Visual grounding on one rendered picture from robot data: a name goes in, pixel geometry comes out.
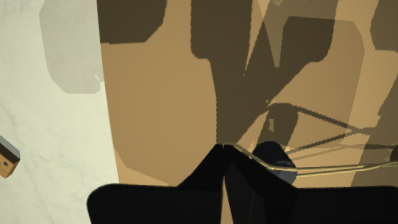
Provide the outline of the tan rubber band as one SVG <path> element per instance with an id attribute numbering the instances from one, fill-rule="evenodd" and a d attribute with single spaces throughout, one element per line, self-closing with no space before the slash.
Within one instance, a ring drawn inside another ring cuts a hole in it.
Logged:
<path id="1" fill-rule="evenodd" d="M 312 171 L 312 170 L 329 170 L 329 169 L 343 169 L 343 170 L 333 170 L 333 171 L 324 171 L 324 172 L 313 172 L 313 173 L 303 173 L 303 174 L 297 174 L 297 177 L 305 177 L 305 176 L 315 176 L 315 175 L 325 175 L 325 174 L 335 174 L 335 173 L 345 173 L 345 172 L 354 172 L 354 171 L 363 171 L 363 170 L 369 170 L 369 169 L 374 169 L 378 167 L 396 167 L 398 166 L 398 160 L 396 161 L 389 161 L 385 163 L 380 163 L 380 164 L 356 164 L 356 165 L 340 165 L 340 166 L 321 166 L 321 167 L 300 167 L 300 168 L 295 168 L 295 167 L 281 167 L 281 166 L 272 166 L 264 161 L 262 161 L 260 158 L 256 157 L 240 145 L 238 145 L 235 142 L 224 142 L 222 143 L 223 148 L 224 145 L 233 145 L 240 150 L 242 150 L 244 153 L 248 154 L 250 157 L 264 165 L 265 167 L 268 167 L 269 169 L 276 169 L 276 170 L 287 170 L 287 171 Z M 361 168 L 359 168 L 361 167 Z M 352 169 L 344 169 L 344 168 L 352 168 Z"/>

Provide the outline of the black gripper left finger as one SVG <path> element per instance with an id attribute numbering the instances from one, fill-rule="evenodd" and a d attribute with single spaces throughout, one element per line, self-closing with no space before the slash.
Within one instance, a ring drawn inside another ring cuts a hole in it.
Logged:
<path id="1" fill-rule="evenodd" d="M 215 144 L 178 186 L 105 184 L 87 198 L 91 224 L 221 224 L 225 151 Z M 208 188 L 208 187 L 222 187 Z"/>

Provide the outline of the wooden domino tile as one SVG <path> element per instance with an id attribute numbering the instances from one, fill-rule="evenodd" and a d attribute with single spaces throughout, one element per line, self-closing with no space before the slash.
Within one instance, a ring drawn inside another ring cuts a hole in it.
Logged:
<path id="1" fill-rule="evenodd" d="M 0 143 L 0 176 L 4 179 L 12 175 L 20 159 Z"/>

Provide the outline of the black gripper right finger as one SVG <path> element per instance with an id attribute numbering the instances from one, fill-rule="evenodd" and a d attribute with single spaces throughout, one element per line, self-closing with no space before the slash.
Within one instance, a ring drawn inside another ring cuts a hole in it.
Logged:
<path id="1" fill-rule="evenodd" d="M 232 145 L 224 182 L 233 224 L 333 224 L 398 221 L 398 187 L 297 188 Z"/>

